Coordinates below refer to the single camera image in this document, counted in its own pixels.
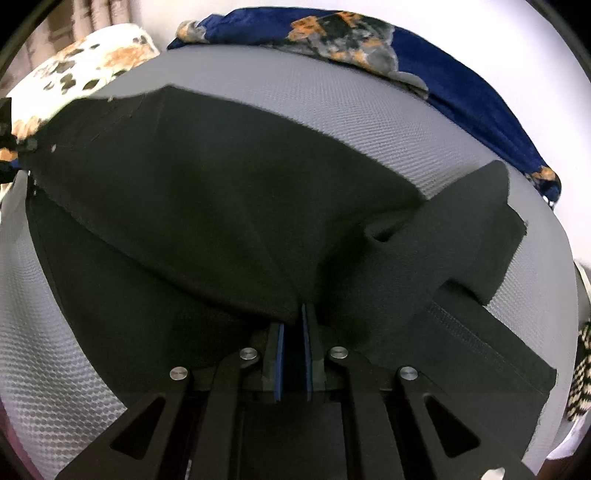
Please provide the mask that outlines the black pants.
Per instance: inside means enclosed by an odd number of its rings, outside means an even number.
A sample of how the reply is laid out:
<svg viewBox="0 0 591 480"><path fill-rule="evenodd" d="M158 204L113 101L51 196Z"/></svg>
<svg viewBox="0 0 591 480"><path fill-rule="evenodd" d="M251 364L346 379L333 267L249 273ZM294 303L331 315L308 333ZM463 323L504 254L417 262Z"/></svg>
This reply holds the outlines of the black pants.
<svg viewBox="0 0 591 480"><path fill-rule="evenodd" d="M415 367L526 451L556 373L487 310L526 233L502 162L426 198L332 137L171 86L74 101L36 141L35 249L121 401L274 324L300 388L311 316L325 348Z"/></svg>

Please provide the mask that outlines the grey mesh mattress cover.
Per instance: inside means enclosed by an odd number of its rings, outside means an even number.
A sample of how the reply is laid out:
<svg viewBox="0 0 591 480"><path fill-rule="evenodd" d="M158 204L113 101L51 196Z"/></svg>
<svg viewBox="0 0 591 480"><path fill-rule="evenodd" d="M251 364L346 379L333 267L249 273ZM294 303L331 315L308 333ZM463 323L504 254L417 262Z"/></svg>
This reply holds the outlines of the grey mesh mattress cover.
<svg viewBox="0 0 591 480"><path fill-rule="evenodd" d="M139 95L171 84L303 123L384 163L433 196L493 153L435 108L359 70L266 48L191 46L163 53L99 89ZM567 236L516 170L509 202L528 226L490 312L557 370L524 455L538 471L561 442L579 314ZM123 410L83 354L34 251L26 179L5 196L1 221L1 399L41 476L54 478Z"/></svg>

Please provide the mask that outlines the black white striped cloth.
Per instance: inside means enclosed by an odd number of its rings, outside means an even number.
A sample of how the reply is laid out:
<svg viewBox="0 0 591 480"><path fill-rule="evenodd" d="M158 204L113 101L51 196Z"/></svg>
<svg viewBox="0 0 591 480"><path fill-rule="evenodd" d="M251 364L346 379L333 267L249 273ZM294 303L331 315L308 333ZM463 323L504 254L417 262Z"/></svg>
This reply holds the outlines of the black white striped cloth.
<svg viewBox="0 0 591 480"><path fill-rule="evenodd" d="M583 417L590 409L590 322L578 335L577 355L569 391L566 415L570 422Z"/></svg>

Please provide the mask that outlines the blue floral blanket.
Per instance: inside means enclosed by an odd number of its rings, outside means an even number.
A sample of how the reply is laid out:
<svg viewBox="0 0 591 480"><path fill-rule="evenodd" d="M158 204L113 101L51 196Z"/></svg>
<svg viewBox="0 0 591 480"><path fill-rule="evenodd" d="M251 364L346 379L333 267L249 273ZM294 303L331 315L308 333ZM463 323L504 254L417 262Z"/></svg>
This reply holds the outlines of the blue floral blanket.
<svg viewBox="0 0 591 480"><path fill-rule="evenodd" d="M181 22L168 49L190 45L266 47L346 65L388 80L437 109L532 184L549 205L562 193L521 123L480 75L423 37L342 10L247 7Z"/></svg>

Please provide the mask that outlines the white floral pillow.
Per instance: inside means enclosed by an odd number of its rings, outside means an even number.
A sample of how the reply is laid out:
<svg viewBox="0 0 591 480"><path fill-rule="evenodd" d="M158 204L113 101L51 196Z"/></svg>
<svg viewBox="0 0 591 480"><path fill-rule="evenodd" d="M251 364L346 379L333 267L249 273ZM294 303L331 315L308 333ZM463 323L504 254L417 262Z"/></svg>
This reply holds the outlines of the white floral pillow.
<svg viewBox="0 0 591 480"><path fill-rule="evenodd" d="M74 42L8 92L12 134L18 139L34 134L70 102L95 93L158 55L148 33L130 23L105 27Z"/></svg>

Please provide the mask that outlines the beige curtain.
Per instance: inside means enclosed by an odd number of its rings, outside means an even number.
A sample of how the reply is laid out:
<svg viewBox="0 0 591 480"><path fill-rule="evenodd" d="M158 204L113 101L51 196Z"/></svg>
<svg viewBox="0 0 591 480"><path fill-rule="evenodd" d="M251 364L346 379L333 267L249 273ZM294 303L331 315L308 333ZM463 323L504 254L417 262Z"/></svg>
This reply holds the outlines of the beige curtain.
<svg viewBox="0 0 591 480"><path fill-rule="evenodd" d="M51 1L40 20L25 20L1 52L1 96L59 50L90 33L131 21L130 1Z"/></svg>

